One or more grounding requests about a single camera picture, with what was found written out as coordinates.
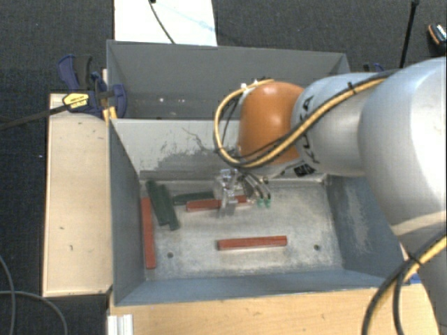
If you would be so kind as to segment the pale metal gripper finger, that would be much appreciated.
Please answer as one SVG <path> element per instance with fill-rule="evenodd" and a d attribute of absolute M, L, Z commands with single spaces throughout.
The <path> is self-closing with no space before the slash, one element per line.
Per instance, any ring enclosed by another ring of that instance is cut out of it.
<path fill-rule="evenodd" d="M 238 205 L 238 200 L 234 191 L 227 191 L 226 199 L 226 214 L 232 216 L 235 213 L 235 208 Z"/>
<path fill-rule="evenodd" d="M 220 201 L 220 206 L 218 210 L 218 217 L 223 217 L 226 215 L 226 207 L 228 203 L 228 196 L 225 188 L 222 188 L 217 193 L 217 200 Z"/>

